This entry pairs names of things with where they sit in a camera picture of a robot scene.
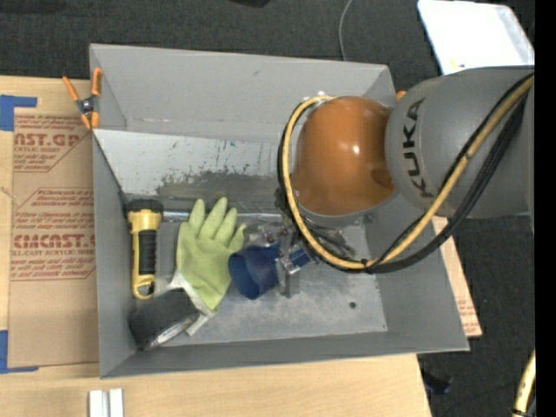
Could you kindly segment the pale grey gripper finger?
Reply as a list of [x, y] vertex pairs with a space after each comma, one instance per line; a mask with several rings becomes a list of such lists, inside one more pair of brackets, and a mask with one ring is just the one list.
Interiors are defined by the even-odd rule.
[[292, 298], [293, 296], [300, 293], [300, 270], [296, 269], [293, 271], [286, 271], [284, 278], [284, 295], [287, 298]]

